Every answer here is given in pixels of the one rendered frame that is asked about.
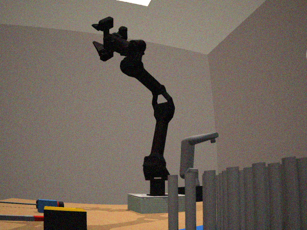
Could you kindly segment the blue block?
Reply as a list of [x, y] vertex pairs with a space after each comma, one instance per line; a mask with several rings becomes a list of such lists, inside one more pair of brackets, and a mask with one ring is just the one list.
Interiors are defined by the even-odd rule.
[[44, 200], [44, 199], [38, 199], [38, 209], [37, 211], [39, 213], [44, 213], [44, 207], [45, 206], [51, 206], [51, 207], [57, 207], [57, 201], [56, 200]]

